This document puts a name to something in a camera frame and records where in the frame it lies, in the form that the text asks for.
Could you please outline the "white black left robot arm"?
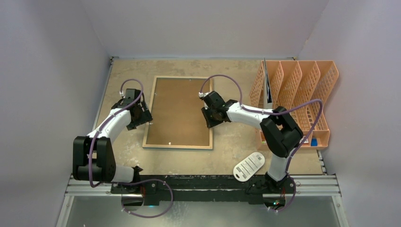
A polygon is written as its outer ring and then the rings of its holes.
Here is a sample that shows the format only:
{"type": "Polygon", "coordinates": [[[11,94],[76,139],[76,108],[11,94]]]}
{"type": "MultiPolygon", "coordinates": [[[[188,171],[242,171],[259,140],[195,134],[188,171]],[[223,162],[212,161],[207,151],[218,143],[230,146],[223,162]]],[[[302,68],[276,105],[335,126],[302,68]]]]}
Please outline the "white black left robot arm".
{"type": "Polygon", "coordinates": [[[73,141],[72,175],[78,181],[122,183],[128,193],[140,190],[139,167],[118,165],[113,142],[123,129],[134,130],[152,121],[152,115],[141,90],[128,88],[115,103],[108,117],[91,133],[73,141]]]}

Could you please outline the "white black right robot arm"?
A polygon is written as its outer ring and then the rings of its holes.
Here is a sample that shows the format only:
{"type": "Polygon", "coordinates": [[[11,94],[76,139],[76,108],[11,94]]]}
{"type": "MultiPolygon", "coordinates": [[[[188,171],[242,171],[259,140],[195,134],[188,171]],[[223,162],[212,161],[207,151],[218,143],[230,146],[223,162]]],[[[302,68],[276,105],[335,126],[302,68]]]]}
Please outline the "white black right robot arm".
{"type": "Polygon", "coordinates": [[[304,134],[287,109],[260,109],[240,104],[236,100],[224,101],[216,91],[200,92],[204,102],[201,109],[207,127],[213,128],[224,122],[243,123],[260,129],[272,152],[270,168],[266,172],[265,185],[270,192],[278,192],[287,177],[290,154],[301,144],[304,134]]]}

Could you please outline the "white labelled remote tag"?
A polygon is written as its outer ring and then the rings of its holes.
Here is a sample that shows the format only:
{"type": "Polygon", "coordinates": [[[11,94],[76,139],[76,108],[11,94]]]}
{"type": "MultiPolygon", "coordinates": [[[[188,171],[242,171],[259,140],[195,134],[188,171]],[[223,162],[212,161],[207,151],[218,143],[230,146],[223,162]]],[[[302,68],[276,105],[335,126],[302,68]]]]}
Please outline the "white labelled remote tag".
{"type": "Polygon", "coordinates": [[[243,159],[233,169],[233,176],[240,182],[250,180],[255,173],[265,164],[265,157],[260,152],[253,152],[243,159]]]}

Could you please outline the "orange plastic file organizer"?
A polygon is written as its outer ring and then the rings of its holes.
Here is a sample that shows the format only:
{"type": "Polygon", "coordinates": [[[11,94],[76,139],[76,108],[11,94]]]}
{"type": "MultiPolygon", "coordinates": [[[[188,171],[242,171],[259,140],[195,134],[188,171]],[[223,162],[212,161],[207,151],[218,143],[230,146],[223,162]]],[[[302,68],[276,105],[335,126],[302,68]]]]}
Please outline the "orange plastic file organizer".
{"type": "MultiPolygon", "coordinates": [[[[334,61],[266,61],[266,63],[273,108],[283,106],[290,109],[312,99],[320,99],[325,104],[339,77],[334,61]]],[[[249,97],[251,106],[271,108],[266,107],[263,61],[258,68],[249,97]]],[[[306,135],[318,111],[319,104],[312,103],[290,114],[306,135]]],[[[328,147],[329,137],[328,123],[321,113],[312,134],[301,149],[324,149],[328,147]],[[310,146],[312,138],[317,138],[317,147],[310,146]]],[[[265,138],[259,129],[256,129],[256,141],[258,150],[268,150],[265,138]]]]}

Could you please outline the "small blue block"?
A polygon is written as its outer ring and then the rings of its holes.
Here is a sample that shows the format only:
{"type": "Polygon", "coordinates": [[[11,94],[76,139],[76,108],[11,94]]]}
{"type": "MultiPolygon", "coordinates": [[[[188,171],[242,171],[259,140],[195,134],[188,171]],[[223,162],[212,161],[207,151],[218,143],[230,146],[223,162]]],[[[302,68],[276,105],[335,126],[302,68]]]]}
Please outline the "small blue block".
{"type": "Polygon", "coordinates": [[[311,139],[310,146],[312,146],[312,147],[317,147],[318,146],[317,138],[312,138],[311,139]]]}

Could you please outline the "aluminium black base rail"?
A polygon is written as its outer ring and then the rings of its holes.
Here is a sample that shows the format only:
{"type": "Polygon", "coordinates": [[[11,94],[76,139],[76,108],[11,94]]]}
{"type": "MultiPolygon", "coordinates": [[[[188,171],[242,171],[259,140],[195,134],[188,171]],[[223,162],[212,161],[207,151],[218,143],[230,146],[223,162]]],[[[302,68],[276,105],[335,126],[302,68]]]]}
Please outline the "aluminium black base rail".
{"type": "Polygon", "coordinates": [[[240,182],[232,175],[141,175],[136,186],[103,183],[96,188],[86,181],[69,180],[67,196],[121,198],[128,207],[158,206],[161,202],[247,202],[282,207],[295,196],[340,196],[334,175],[295,175],[279,183],[264,175],[240,182]]]}

